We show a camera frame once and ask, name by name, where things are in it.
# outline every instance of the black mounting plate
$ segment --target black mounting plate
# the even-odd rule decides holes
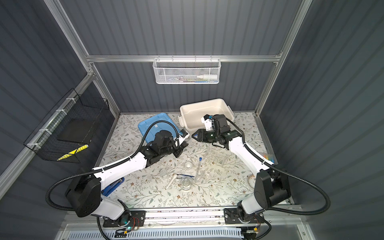
[[[144,226],[144,220],[145,220],[145,211],[131,211],[132,217],[135,217],[139,220],[139,227]],[[131,221],[128,226],[133,226],[133,221]],[[117,220],[111,220],[107,219],[104,220],[103,227],[119,227],[118,226],[118,221]]]
[[[224,219],[225,224],[260,224],[263,223],[264,215],[262,213],[255,214],[254,217],[249,222],[241,222],[239,217],[236,216],[237,210],[235,208],[224,209]]]

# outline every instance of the aluminum frame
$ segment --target aluminum frame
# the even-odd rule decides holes
[[[63,101],[63,103],[57,109],[63,109],[71,99],[76,96],[76,93],[82,94],[85,89],[91,84],[95,75],[93,72],[88,73],[82,81],[78,84],[78,86],[72,91],[67,99]],[[46,123],[42,126],[42,129],[47,128],[52,121],[58,116],[59,111],[55,111],[52,116],[46,121]],[[42,131],[38,131],[35,136],[31,139],[30,143],[35,143],[42,135]],[[11,162],[11,164],[7,167],[7,169],[0,175],[0,199],[5,195],[8,189],[12,186],[12,184],[19,177],[21,172],[27,167],[32,158],[35,156],[35,152],[30,150],[27,147],[24,147],[23,150],[17,155],[17,157]]]
[[[256,56],[230,56],[230,55],[191,55],[191,56],[173,56],[173,55],[89,55],[86,57],[90,63],[108,63],[108,62],[131,62],[131,63],[144,63],[153,62],[158,58],[161,61],[218,61],[221,62],[274,62],[280,61],[280,55],[256,55]]]
[[[79,35],[77,34],[74,26],[72,25],[68,15],[65,13],[65,10],[61,5],[60,1],[44,0],[44,2],[52,13],[53,17],[55,18],[57,24],[60,26],[68,42],[71,44],[73,50],[75,51],[85,70],[87,72],[94,72],[96,74],[97,78],[94,79],[94,83],[97,89],[99,90],[101,97],[108,100],[109,108],[113,116],[117,118],[120,115],[119,107],[117,106],[115,100],[113,99],[111,93],[105,85],[97,68],[87,61],[86,57],[89,55],[88,51],[85,48],[83,42],[81,41]]]
[[[293,41],[296,38],[297,33],[299,32],[300,26],[303,23],[303,20],[305,18],[305,15],[308,12],[308,9],[310,8],[312,3],[312,0],[302,0],[300,7],[296,13],[295,19],[293,20],[293,23],[291,25],[291,28],[287,34],[287,37],[285,38],[282,50],[281,50],[281,57],[280,61],[276,64],[274,69],[272,70],[272,73],[264,87],[264,90],[262,92],[262,95],[259,99],[259,102],[256,105],[255,113],[257,116],[260,115],[261,111],[263,110],[263,107],[266,103],[266,100],[271,93],[272,87],[275,84],[275,81],[277,77],[279,76],[279,73],[281,71],[281,68],[284,65],[284,62],[287,58],[287,55],[293,45]]]

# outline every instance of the beige plastic bin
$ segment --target beige plastic bin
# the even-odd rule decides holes
[[[221,98],[183,105],[180,107],[180,112],[180,125],[185,127],[191,135],[198,129],[205,128],[204,123],[201,122],[201,118],[206,114],[224,114],[226,118],[231,121],[235,119],[231,108]]]

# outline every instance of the flower pattern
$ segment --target flower pattern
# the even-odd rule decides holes
[[[109,164],[133,153],[140,144],[142,135],[137,125],[155,114],[120,115],[100,166]],[[181,129],[179,114],[168,114]],[[266,152],[252,113],[234,113],[234,122],[241,126],[245,140],[259,152]],[[248,184],[249,168],[234,154],[206,143],[190,140],[179,158],[173,154],[145,169],[125,176],[125,181],[110,194],[110,198],[121,199],[129,208],[152,207],[199,207],[235,205],[253,193]],[[199,157],[204,157],[200,173],[204,178],[195,182],[189,191],[181,189],[176,179],[166,190],[171,175],[195,175]],[[191,169],[185,162],[193,163]],[[168,172],[167,178],[160,176],[160,170]]]

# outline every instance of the black wire basket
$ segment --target black wire basket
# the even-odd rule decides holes
[[[24,142],[41,159],[80,163],[77,153],[87,151],[92,137],[109,111],[108,101],[76,94],[68,104],[56,110],[44,129],[36,128]]]

